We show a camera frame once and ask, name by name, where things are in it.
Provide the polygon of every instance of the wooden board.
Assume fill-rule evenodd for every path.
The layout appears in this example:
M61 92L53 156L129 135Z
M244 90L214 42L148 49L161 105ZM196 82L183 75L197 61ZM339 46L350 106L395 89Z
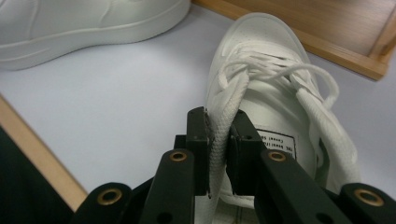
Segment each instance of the wooden board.
M279 17L305 49L379 80L395 46L395 0L193 0L236 20L249 12Z
M67 205L76 211L88 193L1 95L0 115L0 126Z

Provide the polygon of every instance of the white rubber sole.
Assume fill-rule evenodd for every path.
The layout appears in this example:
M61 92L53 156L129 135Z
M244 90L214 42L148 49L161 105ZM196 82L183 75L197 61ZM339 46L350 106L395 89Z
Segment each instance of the white rubber sole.
M76 30L2 45L0 46L0 68L20 70L45 63L78 49L146 40L178 24L189 12L190 5L190 0L180 0L163 13L144 21L107 28Z

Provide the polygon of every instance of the shoe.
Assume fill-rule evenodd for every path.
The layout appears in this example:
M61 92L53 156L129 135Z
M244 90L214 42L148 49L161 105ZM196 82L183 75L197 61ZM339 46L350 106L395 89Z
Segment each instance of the shoe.
M24 69L95 45L159 35L190 0L0 0L0 68Z
M325 98L316 76L329 87ZM218 198L222 207L254 208L253 197L233 195L225 175L225 148L238 109L247 113L267 148L290 153L322 187L339 192L344 184L359 182L356 148L331 111L338 86L329 73L310 64L297 36L280 19L252 13L236 21L219 44L207 88L214 134L211 199L197 198L195 223L236 221L235 214L232 221L222 221L228 216L223 208L219 218L215 215Z

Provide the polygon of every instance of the metal eyelet ring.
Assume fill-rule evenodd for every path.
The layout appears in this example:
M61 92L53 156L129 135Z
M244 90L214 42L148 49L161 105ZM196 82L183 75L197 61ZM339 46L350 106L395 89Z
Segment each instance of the metal eyelet ring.
M355 196L364 203L370 204L375 207L384 205L384 200L376 193L367 189L355 189Z
M170 156L172 161L184 161L187 159L187 154L181 151L176 151Z
M111 205L116 203L121 196L122 192L119 189L105 189L98 195L97 202L101 205Z
M285 154L280 153L280 152L270 152L270 153L268 153L268 156L273 161L285 161L286 160Z

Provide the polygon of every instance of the white surface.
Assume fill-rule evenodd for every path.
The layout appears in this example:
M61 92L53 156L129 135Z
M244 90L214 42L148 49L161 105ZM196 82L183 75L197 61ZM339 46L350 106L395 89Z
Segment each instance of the white surface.
M187 112L205 104L209 67L232 22L193 7L177 27L144 42L0 70L0 93L87 191L110 181L134 188L185 133ZM396 56L378 82L309 57L339 83L333 111L358 148L362 182L396 198Z

